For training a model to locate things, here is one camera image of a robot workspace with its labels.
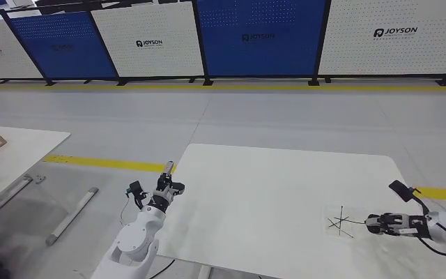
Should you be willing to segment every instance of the yellow tape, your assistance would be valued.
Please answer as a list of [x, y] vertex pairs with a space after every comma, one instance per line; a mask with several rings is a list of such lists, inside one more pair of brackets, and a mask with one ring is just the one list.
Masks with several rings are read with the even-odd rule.
[[51, 155], [43, 159], [44, 162], [61, 163], [70, 165], [83, 165], [88, 167], [109, 167], [113, 169], [131, 169], [143, 172], [162, 172], [165, 164], [130, 162], [120, 160], [107, 160], [98, 158], [84, 158], [74, 156]]
[[[62, 155], [50, 155], [43, 159], [44, 162], [61, 163], [70, 165], [82, 165], [87, 167], [108, 167], [112, 169], [131, 169], [143, 172], [162, 172], [165, 164], [157, 163], [145, 163], [145, 162], [131, 162], [121, 160], [108, 160], [99, 158], [85, 158], [74, 156], [62, 156]], [[430, 187], [417, 187], [417, 189], [423, 193], [414, 192], [415, 196], [429, 199], [444, 199], [446, 200], [446, 188], [430, 188]]]
[[417, 191], [414, 192], [416, 197], [423, 198], [428, 197], [429, 199], [446, 199], [446, 189], [442, 188], [429, 188], [429, 187], [417, 187], [417, 189], [423, 193], [419, 194]]
[[54, 91], [54, 90], [304, 90], [304, 91], [446, 91], [446, 86], [303, 86], [303, 85], [133, 85], [128, 84], [126, 86], [114, 86], [114, 85], [63, 85], [55, 84], [54, 86], [43, 85], [19, 85], [19, 84], [2, 84], [0, 85], [0, 91], [4, 90], [20, 90], [20, 89], [33, 89], [39, 91]]

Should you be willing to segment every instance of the white robotic arm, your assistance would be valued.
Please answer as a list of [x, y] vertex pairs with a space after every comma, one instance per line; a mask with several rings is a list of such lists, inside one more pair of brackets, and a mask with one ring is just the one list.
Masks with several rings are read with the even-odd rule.
[[389, 187], [405, 202], [415, 200], [421, 205], [423, 215], [407, 215], [400, 213], [370, 214], [365, 220], [367, 229], [372, 234], [388, 234], [392, 236], [410, 236], [418, 238], [431, 251], [446, 256], [446, 253], [433, 249], [423, 239], [431, 239], [437, 243], [446, 243], [446, 212], [430, 211], [413, 192], [416, 188], [407, 188], [400, 181], [394, 181]]
[[[185, 186], [171, 180], [173, 162], [168, 162], [164, 172], [157, 182], [157, 188], [148, 205], [143, 206], [146, 198], [138, 181], [130, 184], [127, 196], [134, 195], [135, 204], [141, 209], [137, 219], [119, 232], [110, 249], [99, 263], [92, 279], [144, 279], [155, 259], [159, 242], [155, 238], [158, 230], [164, 224], [167, 207], [173, 202], [174, 196], [181, 195]], [[120, 264], [121, 255], [125, 254], [138, 266]]]

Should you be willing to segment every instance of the white table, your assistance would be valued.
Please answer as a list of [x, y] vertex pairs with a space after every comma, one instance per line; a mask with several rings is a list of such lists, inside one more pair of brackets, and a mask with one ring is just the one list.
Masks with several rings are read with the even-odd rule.
[[421, 214], [388, 185], [391, 158], [191, 144], [174, 173], [184, 183], [158, 233], [163, 257], [294, 278], [444, 278], [444, 257], [417, 239], [375, 236], [344, 217]]
[[[37, 186], [40, 186], [45, 177], [31, 177], [26, 173], [48, 153], [68, 139], [70, 133], [0, 127], [0, 135], [8, 142], [0, 147], [1, 207], [30, 182], [34, 181]], [[97, 188], [90, 189], [76, 206], [76, 209], [71, 213], [68, 212], [67, 217], [48, 237], [46, 241], [48, 245], [52, 245], [58, 239], [97, 191]], [[43, 192], [55, 200], [49, 193]]]

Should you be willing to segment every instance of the blue pegboard panel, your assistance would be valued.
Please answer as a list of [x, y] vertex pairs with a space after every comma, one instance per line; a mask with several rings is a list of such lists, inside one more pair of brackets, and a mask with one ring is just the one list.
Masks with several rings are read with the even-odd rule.
[[11, 22], [48, 78], [116, 76], [87, 12]]
[[312, 75], [325, 0], [198, 0], [209, 75]]

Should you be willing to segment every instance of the gray concrete floor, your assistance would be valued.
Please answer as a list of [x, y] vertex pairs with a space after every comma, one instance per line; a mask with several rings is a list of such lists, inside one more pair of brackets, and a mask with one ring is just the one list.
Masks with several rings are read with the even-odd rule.
[[[336, 85], [437, 86], [424, 80], [404, 84], [340, 81]], [[212, 87], [95, 91], [87, 86], [80, 91], [59, 86], [12, 90], [0, 85], [0, 126], [68, 131], [72, 137], [55, 154], [115, 160], [178, 162], [189, 143], [386, 155], [393, 158], [409, 185], [446, 188], [443, 92]], [[45, 238], [63, 219], [61, 208], [33, 186], [3, 207], [0, 259], [15, 278], [89, 278], [121, 228], [119, 213], [128, 184], [140, 180], [151, 190], [158, 177], [150, 172], [54, 163], [41, 163], [33, 172], [48, 177], [44, 187], [54, 196], [73, 203], [90, 187], [99, 187], [100, 193], [51, 248], [45, 246]], [[124, 221], [131, 222], [136, 212], [130, 203]], [[168, 263], [157, 258], [150, 274]], [[198, 271], [196, 264], [176, 262], [159, 278], [196, 278]], [[216, 270], [213, 278], [258, 276]]]

